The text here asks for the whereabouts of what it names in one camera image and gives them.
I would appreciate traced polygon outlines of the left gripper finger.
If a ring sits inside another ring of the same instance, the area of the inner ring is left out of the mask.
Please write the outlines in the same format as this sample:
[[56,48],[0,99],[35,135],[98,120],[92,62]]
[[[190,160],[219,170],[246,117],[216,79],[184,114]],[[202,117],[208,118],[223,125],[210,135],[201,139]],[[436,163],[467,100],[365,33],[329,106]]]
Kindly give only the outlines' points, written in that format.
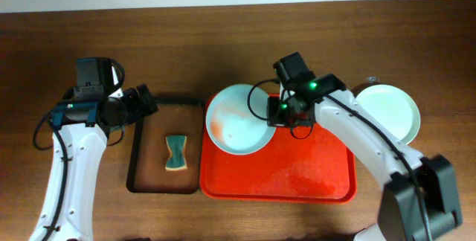
[[153,113],[157,112],[157,104],[148,87],[145,84],[141,84],[137,86],[136,89],[139,94],[139,102],[144,116],[152,115]]
[[124,103],[126,105],[126,122],[136,122],[148,115],[146,94],[147,87],[129,88],[124,91]]

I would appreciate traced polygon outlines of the green yellow sponge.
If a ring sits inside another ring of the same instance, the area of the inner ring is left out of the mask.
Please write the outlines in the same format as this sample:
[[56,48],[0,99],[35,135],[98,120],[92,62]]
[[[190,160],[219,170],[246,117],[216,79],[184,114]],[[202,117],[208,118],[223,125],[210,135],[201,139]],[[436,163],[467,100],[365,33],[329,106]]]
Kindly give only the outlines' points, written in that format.
[[169,135],[166,137],[166,145],[170,154],[165,164],[166,171],[186,170],[187,162],[184,151],[187,146],[187,137],[185,135]]

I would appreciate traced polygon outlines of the pale blue plate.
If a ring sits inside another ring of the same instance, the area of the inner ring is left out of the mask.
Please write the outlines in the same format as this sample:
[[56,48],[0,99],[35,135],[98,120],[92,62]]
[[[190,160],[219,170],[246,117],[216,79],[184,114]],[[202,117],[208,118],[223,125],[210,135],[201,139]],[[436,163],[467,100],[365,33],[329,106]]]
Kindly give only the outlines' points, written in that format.
[[217,93],[205,114],[205,127],[212,142],[232,155],[261,150],[276,131],[266,121],[268,98],[265,91],[249,84],[235,84]]

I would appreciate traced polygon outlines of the pale green plate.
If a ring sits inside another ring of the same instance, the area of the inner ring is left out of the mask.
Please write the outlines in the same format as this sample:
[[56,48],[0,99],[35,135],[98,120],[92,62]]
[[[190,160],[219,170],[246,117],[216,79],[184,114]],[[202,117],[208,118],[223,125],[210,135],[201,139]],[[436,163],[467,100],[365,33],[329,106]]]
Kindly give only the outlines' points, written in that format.
[[414,100],[390,85],[371,85],[356,96],[357,102],[385,129],[409,144],[421,126],[421,114]]

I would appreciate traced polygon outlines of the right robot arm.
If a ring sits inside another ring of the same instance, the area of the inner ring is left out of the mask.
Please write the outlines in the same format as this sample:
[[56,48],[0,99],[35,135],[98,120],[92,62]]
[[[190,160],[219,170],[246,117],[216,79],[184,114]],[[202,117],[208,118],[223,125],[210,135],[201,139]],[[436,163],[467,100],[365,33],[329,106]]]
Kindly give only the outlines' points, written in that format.
[[381,186],[376,223],[351,240],[435,240],[463,223],[454,168],[425,157],[372,118],[333,74],[278,74],[280,101],[268,122],[288,128],[318,124],[337,137]]

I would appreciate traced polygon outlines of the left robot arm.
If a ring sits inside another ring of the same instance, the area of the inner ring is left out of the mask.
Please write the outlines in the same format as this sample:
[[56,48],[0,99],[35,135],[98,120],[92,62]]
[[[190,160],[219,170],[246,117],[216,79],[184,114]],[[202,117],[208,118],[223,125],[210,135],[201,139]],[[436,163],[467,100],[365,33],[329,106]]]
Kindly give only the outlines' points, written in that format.
[[157,112],[146,85],[70,88],[43,118],[52,130],[53,160],[31,240],[92,240],[97,174],[109,135]]

